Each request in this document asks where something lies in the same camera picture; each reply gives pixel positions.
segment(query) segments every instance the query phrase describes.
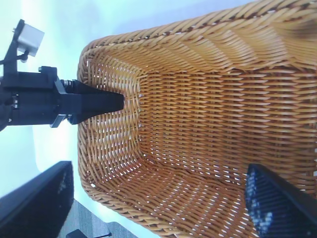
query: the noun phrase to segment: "table surface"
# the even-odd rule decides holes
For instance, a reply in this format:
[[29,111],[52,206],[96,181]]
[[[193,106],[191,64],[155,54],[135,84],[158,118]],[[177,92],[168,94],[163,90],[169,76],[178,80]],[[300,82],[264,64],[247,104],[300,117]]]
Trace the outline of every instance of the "table surface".
[[[250,0],[22,0],[22,16],[45,32],[28,71],[55,66],[60,79],[76,79],[82,49],[92,40],[160,26],[174,21],[235,7]],[[158,238],[149,230],[94,202],[83,190],[77,172],[77,126],[64,121],[55,129],[33,126],[36,164],[44,171],[62,160],[72,160],[75,198],[104,222],[119,222],[139,238]]]

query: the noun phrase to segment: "rattan weave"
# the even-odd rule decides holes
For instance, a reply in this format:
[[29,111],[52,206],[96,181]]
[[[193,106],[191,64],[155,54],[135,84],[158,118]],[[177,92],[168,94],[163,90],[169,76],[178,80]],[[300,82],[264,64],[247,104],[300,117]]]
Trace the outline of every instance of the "rattan weave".
[[249,163],[317,194],[316,66],[315,0],[257,1],[91,42],[78,79],[124,94],[125,106],[79,125],[83,188],[165,238],[255,237]]

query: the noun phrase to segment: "black cable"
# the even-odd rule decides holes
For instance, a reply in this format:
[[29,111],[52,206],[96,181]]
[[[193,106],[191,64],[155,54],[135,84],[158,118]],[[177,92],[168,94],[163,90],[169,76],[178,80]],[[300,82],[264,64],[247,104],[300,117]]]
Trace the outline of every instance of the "black cable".
[[111,234],[111,232],[110,232],[108,235],[101,236],[101,237],[95,237],[95,238],[103,238],[103,237],[111,237],[111,236],[112,236],[112,234]]
[[10,61],[14,61],[14,60],[27,60],[29,53],[30,52],[28,50],[26,50],[23,54],[16,56],[15,58],[0,60],[0,65],[8,63]]

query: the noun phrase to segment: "black mount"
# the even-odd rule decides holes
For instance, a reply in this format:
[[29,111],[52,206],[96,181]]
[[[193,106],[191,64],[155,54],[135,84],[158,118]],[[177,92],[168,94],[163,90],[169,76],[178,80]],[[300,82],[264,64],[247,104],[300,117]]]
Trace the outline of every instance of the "black mount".
[[20,20],[4,60],[0,78],[0,131],[7,125],[49,124],[62,120],[78,124],[91,117],[123,109],[124,96],[90,87],[77,80],[60,80],[57,68],[42,66],[39,73],[18,72],[17,60],[27,60],[29,51],[18,56]]

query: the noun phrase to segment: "wicker basket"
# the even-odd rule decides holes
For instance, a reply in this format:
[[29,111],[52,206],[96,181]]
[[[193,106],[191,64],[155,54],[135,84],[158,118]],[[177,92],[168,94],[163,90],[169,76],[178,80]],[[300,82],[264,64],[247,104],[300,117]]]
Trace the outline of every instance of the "wicker basket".
[[83,188],[161,237],[256,237],[249,163],[317,194],[316,43],[312,0],[91,42],[78,79],[124,94],[125,107],[79,125]]

